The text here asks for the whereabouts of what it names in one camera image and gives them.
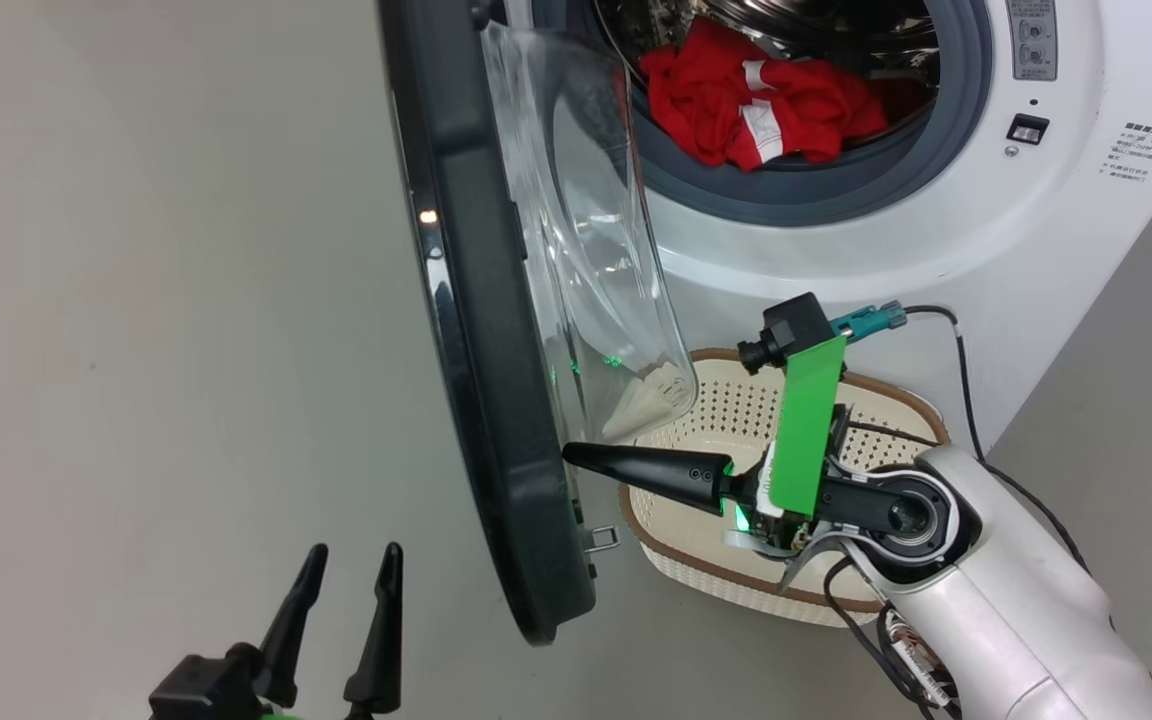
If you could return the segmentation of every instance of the red clothing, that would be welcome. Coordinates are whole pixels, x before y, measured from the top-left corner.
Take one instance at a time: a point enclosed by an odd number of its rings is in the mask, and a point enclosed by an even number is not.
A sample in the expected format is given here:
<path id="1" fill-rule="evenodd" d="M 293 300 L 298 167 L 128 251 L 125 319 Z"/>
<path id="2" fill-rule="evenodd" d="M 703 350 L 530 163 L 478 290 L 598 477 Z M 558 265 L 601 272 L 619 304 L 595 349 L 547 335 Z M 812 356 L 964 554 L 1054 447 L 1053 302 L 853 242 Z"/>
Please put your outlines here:
<path id="1" fill-rule="evenodd" d="M 641 60 L 652 119 L 696 160 L 742 170 L 788 152 L 838 158 L 842 141 L 887 128 L 869 86 L 824 60 L 772 60 L 750 38 L 696 18 L 682 50 Z"/>

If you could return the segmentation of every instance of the robotic arm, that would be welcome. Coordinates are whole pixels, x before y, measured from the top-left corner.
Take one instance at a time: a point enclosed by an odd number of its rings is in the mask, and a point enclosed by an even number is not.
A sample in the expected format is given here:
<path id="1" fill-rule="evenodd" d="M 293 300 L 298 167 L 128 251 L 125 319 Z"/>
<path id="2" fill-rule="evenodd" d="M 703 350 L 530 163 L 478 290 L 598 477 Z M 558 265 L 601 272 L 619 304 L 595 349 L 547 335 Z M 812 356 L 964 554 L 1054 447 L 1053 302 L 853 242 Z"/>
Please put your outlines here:
<path id="1" fill-rule="evenodd" d="M 1106 593 L 969 452 L 934 447 L 867 471 L 838 460 L 842 347 L 904 319 L 889 304 L 829 323 L 812 295 L 770 309 L 740 355 L 750 373 L 786 369 L 785 411 L 745 473 L 700 452 L 571 444 L 563 457 L 696 509 L 738 511 L 723 541 L 783 560 L 782 592 L 814 553 L 844 552 L 888 606 L 873 655 L 924 707 L 978 720 L 1152 717 L 1152 677 L 1114 632 Z"/>

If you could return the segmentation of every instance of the gray rubber seal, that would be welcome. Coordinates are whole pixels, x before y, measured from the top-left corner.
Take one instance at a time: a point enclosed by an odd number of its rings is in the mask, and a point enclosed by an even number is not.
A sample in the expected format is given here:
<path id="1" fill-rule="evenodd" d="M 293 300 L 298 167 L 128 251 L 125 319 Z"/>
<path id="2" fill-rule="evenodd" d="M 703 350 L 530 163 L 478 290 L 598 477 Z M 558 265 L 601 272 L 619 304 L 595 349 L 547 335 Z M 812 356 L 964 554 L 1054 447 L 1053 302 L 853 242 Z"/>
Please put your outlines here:
<path id="1" fill-rule="evenodd" d="M 886 209 L 941 174 L 963 150 L 990 94 L 993 36 L 984 0 L 925 0 L 941 46 L 941 88 L 931 113 L 835 162 L 787 158 L 755 173 L 707 168 L 680 150 L 635 92 L 635 135 L 647 187 L 689 209 L 742 223 L 833 223 Z M 532 0 L 536 26 L 602 41 L 589 0 Z"/>

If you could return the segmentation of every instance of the beige plastic basket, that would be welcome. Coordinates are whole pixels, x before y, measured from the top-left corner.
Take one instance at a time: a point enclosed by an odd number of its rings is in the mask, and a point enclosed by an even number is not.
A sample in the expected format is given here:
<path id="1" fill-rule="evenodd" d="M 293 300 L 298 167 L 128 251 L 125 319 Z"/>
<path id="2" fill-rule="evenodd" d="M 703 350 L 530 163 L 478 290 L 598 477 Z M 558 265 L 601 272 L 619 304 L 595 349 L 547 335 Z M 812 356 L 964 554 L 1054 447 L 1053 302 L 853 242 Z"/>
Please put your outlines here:
<path id="1" fill-rule="evenodd" d="M 785 376 L 767 367 L 750 377 L 736 354 L 728 350 L 694 353 L 692 361 L 700 381 L 696 406 L 675 423 L 637 438 L 635 445 L 721 452 L 732 455 L 736 471 L 744 471 L 761 457 L 774 435 Z M 948 439 L 927 402 L 887 382 L 847 373 L 838 386 L 838 402 L 851 407 L 852 420 L 904 430 L 938 442 Z M 851 430 L 842 460 L 852 468 L 869 469 L 914 461 L 923 450 L 918 444 L 890 435 Z M 718 518 L 628 486 L 621 487 L 621 511 L 647 560 L 669 578 L 749 609 L 803 623 L 842 626 L 820 594 L 824 574 L 838 561 L 836 552 L 814 558 L 790 589 L 776 596 L 785 564 L 722 543 L 723 531 L 733 529 L 735 520 Z M 838 576 L 833 593 L 859 621 L 872 619 L 881 608 L 851 569 Z"/>

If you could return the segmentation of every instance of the teal cable plug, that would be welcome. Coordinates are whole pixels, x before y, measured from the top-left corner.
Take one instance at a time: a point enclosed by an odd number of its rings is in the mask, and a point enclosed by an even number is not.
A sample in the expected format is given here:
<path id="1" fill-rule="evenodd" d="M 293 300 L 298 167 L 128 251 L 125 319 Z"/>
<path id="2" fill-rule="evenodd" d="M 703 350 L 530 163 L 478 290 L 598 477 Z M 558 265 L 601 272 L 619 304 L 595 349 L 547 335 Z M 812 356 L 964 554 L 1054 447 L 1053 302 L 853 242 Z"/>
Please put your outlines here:
<path id="1" fill-rule="evenodd" d="M 833 328 L 833 334 L 847 338 L 847 344 L 851 344 L 879 331 L 899 328 L 908 320 L 904 308 L 893 300 L 882 306 L 862 306 L 855 313 L 829 320 L 829 327 Z"/>

